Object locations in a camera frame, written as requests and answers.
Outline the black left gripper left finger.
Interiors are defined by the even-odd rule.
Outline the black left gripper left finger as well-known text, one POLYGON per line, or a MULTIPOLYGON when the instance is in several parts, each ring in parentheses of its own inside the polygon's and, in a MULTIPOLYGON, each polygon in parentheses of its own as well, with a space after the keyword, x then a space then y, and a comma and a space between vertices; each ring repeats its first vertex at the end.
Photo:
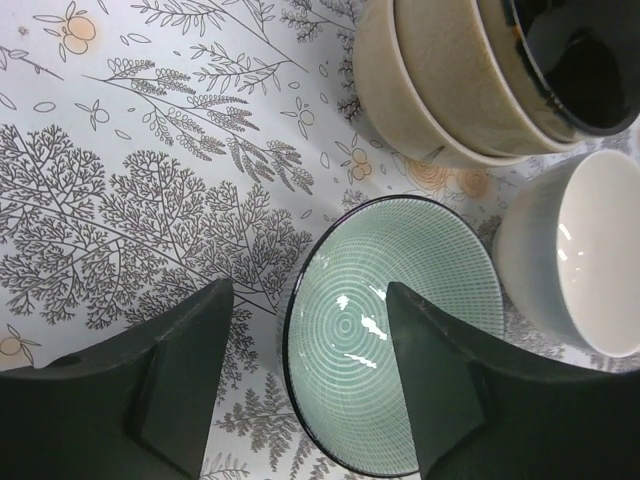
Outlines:
POLYGON ((195 479, 230 335, 219 279, 43 368, 1 375, 5 479, 195 479))

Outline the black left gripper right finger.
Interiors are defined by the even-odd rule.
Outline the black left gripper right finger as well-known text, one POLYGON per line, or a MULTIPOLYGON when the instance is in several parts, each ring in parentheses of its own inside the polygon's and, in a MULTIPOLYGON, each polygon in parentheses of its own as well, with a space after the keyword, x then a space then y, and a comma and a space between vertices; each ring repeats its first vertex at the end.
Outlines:
POLYGON ((535 355, 387 288, 424 479, 635 479, 639 375, 535 355))

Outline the pale green ribbed bowl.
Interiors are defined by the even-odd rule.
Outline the pale green ribbed bowl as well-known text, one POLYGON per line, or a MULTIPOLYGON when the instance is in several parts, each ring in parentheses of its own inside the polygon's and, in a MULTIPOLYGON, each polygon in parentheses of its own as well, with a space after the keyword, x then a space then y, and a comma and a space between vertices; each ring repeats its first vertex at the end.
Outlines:
POLYGON ((386 291, 401 282, 496 337, 504 302, 490 256, 450 208, 415 195, 368 201, 297 261, 278 303, 279 373, 306 434, 363 475, 418 469, 386 291))

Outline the grey white gradient bowl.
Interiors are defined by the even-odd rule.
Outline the grey white gradient bowl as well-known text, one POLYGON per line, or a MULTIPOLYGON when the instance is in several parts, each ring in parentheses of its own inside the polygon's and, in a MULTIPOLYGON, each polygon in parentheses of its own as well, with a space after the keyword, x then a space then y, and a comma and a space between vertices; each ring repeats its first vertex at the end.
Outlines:
POLYGON ((600 150, 530 180, 496 232, 493 261, 540 331, 608 357, 638 353, 638 163, 600 150))

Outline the beige floral bowl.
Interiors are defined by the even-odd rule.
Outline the beige floral bowl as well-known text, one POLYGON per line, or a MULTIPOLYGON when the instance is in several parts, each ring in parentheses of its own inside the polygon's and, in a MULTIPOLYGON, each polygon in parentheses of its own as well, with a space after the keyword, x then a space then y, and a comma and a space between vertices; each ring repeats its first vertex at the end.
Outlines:
POLYGON ((525 113, 492 52, 475 1, 396 1, 394 18, 416 91, 461 144, 496 157, 574 148, 574 142, 548 136, 525 113))
POLYGON ((370 1, 358 23, 352 54, 361 107, 379 135, 400 154, 446 168, 516 165, 524 156, 487 156, 452 137, 423 103, 400 53, 392 1, 370 1))

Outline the black glossy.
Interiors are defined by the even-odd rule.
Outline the black glossy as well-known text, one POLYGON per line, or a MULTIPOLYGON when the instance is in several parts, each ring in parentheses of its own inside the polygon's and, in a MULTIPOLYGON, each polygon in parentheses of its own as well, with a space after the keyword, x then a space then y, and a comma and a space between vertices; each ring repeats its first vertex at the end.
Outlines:
POLYGON ((506 1, 543 99, 577 131, 615 135, 639 116, 637 1, 506 1))

